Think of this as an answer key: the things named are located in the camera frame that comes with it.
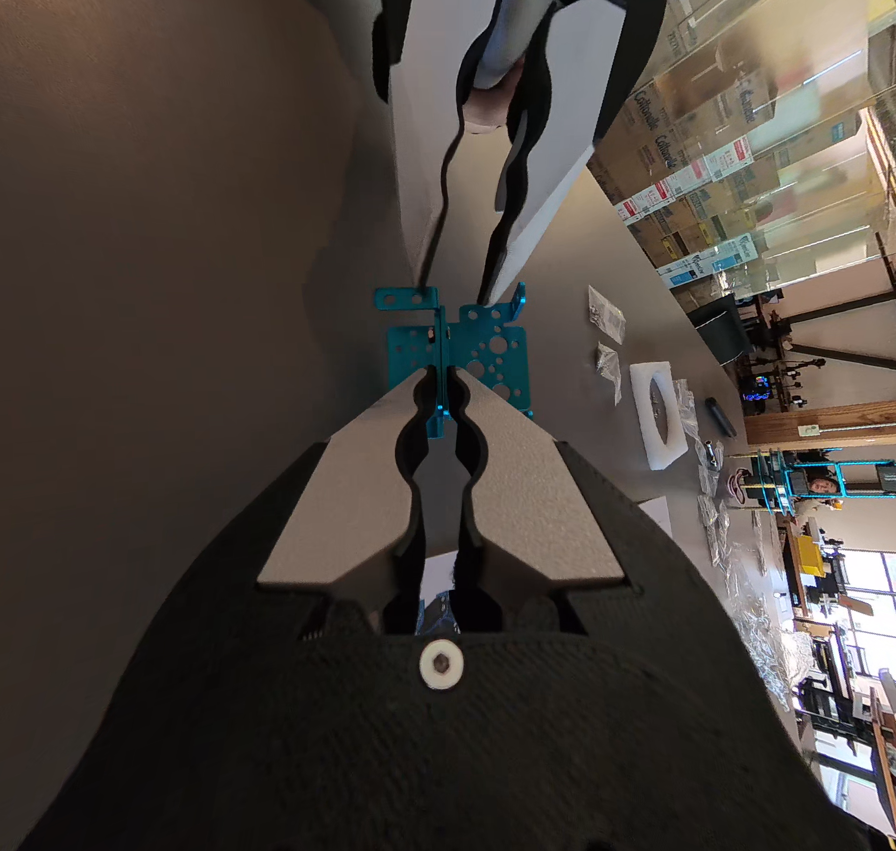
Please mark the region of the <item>blue metal frame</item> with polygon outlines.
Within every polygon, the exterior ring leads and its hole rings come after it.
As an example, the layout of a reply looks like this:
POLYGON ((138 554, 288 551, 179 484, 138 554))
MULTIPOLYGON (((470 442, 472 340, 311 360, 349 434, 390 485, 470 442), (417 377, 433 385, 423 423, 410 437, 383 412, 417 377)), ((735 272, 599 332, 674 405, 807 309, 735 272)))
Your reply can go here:
POLYGON ((806 486, 805 470, 821 467, 841 482, 842 503, 895 497, 894 458, 874 456, 857 448, 763 450, 750 455, 745 492, 770 511, 795 516, 801 503, 814 503, 806 486))

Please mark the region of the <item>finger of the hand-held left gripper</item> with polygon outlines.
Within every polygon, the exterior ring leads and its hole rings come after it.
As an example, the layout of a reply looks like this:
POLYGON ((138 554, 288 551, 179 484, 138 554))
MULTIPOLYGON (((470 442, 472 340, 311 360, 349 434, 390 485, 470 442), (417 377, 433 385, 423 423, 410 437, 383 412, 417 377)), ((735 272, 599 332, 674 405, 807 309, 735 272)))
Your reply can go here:
POLYGON ((447 215, 462 107, 501 0, 387 0, 388 104, 412 283, 425 286, 447 215))
POLYGON ((577 0, 552 6, 535 29, 508 114, 480 305, 520 273, 593 154, 624 18, 610 0, 577 0))

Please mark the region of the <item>white foam block with hole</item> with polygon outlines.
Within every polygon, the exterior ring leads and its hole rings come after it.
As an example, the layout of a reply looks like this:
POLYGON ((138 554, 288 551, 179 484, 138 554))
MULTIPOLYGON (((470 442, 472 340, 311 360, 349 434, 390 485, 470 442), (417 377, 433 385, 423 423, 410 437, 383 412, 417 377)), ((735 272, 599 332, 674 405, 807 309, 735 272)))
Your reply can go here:
POLYGON ((630 364, 635 408, 648 464, 653 471, 666 469, 688 451, 676 386, 667 361, 630 364), (666 412, 666 433, 659 430, 653 412, 651 388, 655 384, 666 412))

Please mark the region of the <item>pile of clear plastic bags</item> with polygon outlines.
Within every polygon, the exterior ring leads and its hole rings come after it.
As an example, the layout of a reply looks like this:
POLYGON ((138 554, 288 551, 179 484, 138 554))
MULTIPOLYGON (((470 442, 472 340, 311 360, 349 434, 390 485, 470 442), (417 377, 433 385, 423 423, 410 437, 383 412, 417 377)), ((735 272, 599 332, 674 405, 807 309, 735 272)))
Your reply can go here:
POLYGON ((720 442, 700 438, 693 446, 700 483, 698 514, 711 566, 721 576, 723 605, 770 696, 790 711, 792 690, 782 631, 763 589, 763 580, 770 575, 761 512, 744 510, 750 537, 738 539, 734 517, 742 509, 721 497, 724 449, 720 442))

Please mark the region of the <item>person's left hand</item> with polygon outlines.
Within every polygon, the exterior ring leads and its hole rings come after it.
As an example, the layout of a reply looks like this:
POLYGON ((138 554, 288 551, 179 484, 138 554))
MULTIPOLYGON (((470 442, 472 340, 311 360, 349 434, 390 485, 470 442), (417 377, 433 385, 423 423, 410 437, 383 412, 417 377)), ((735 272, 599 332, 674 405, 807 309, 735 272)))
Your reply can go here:
POLYGON ((490 88, 473 87, 462 107, 464 130, 471 134, 492 133, 505 126, 516 92, 525 57, 521 57, 506 75, 490 88))

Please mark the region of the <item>large paned window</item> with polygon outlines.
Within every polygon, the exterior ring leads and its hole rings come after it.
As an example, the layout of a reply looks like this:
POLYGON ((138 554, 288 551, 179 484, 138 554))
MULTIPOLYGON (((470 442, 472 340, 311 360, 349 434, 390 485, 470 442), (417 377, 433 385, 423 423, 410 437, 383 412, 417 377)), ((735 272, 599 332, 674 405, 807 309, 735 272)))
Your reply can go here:
POLYGON ((894 673, 894 554, 842 548, 807 596, 812 613, 835 626, 857 673, 894 673))

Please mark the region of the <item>blue metal bracket assembly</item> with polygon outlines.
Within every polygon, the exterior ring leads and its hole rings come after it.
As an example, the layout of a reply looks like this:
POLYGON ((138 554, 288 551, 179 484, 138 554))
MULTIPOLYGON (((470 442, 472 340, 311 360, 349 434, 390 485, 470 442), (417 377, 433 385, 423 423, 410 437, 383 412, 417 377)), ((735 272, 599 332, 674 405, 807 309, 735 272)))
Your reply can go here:
POLYGON ((466 305, 450 322, 435 287, 381 287, 375 306, 383 312, 426 313, 423 324, 388 330, 389 385, 394 388, 420 368, 433 366, 438 390, 434 414, 427 421, 429 440, 444 436, 452 419, 446 375, 449 367, 466 369, 528 419, 533 418, 527 336, 517 321, 527 301, 519 282, 509 303, 491 307, 466 305))

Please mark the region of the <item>black office chair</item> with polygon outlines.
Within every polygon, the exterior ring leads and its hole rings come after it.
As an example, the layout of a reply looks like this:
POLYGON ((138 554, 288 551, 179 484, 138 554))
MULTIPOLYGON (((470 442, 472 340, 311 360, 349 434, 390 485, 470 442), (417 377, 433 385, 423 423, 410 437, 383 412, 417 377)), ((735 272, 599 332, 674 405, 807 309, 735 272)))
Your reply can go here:
POLYGON ((688 319, 720 365, 735 363, 755 349, 732 294, 692 310, 688 319))

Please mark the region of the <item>stack of cardboard boxes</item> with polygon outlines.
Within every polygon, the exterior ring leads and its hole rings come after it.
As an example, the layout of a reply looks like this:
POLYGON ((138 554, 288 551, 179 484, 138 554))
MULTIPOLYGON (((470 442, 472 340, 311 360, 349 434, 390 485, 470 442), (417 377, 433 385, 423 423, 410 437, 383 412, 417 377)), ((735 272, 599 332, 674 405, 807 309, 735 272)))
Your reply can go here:
POLYGON ((666 0, 588 167, 667 286, 894 261, 894 0, 666 0))

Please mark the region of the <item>assembly instruction manual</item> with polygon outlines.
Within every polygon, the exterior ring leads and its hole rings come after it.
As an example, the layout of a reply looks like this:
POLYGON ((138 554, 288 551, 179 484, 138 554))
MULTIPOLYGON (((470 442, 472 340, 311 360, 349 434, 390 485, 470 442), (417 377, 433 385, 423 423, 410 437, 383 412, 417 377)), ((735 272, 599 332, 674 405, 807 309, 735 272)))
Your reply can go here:
MULTIPOLYGON (((647 514, 665 533, 674 538, 673 525, 666 496, 655 497, 639 503, 647 514)), ((435 636, 436 634, 460 634, 451 603, 454 590, 454 566, 457 551, 427 558, 420 588, 419 610, 414 634, 435 636)))

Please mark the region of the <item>dark wooden trestle table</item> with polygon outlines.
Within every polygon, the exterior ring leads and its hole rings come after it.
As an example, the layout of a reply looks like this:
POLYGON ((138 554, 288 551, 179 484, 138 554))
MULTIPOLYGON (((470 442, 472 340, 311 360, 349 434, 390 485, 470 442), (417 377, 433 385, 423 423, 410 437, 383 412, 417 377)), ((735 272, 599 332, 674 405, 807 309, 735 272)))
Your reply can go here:
POLYGON ((798 392, 820 409, 894 400, 894 245, 781 289, 763 306, 766 351, 797 367, 798 392))

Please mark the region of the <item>small plastic bag of screws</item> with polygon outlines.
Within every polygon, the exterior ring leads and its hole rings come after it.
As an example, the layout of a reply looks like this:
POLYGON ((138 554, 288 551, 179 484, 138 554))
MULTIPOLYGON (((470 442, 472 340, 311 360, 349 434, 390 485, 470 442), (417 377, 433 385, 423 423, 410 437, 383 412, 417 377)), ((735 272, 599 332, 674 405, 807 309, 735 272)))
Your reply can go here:
POLYGON ((617 406, 622 399, 622 373, 618 352, 599 343, 596 354, 596 370, 613 386, 614 405, 617 406))
POLYGON ((626 323, 622 310, 593 286, 588 286, 588 319, 618 345, 623 343, 626 323))

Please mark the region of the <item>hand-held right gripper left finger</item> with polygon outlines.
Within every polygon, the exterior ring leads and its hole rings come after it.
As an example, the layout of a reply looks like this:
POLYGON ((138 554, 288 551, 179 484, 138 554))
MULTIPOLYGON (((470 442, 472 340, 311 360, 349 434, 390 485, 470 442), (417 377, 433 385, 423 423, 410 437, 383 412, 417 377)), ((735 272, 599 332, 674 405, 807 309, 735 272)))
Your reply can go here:
POLYGON ((326 442, 258 576, 415 626, 426 538, 414 475, 428 453, 433 368, 420 368, 326 442))

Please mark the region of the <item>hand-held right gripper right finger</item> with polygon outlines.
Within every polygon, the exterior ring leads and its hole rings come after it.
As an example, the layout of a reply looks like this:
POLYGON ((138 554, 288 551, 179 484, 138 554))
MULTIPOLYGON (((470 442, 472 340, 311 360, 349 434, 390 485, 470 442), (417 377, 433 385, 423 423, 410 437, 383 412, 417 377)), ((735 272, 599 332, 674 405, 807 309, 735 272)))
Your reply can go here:
POLYGON ((504 626, 531 601, 609 588, 624 571, 554 437, 467 370, 446 380, 455 455, 469 474, 451 607, 460 626, 504 626))

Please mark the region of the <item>dark desk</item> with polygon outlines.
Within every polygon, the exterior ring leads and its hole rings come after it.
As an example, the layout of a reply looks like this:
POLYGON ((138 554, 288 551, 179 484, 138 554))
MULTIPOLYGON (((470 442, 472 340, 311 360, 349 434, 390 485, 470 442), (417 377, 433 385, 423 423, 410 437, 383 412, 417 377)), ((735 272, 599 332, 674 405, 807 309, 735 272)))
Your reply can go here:
POLYGON ((388 392, 411 285, 380 0, 2 0, 2 844, 826 849, 833 810, 648 477, 622 359, 727 378, 588 170, 522 269, 536 425, 625 580, 435 643, 258 576, 388 392))

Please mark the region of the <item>wooden beam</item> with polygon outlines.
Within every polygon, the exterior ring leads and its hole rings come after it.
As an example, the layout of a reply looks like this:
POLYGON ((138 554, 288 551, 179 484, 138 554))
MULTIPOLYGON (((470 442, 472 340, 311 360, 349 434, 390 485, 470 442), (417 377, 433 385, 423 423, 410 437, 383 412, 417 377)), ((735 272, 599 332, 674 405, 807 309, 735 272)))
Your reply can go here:
POLYGON ((804 451, 895 444, 895 401, 745 417, 751 449, 804 451))

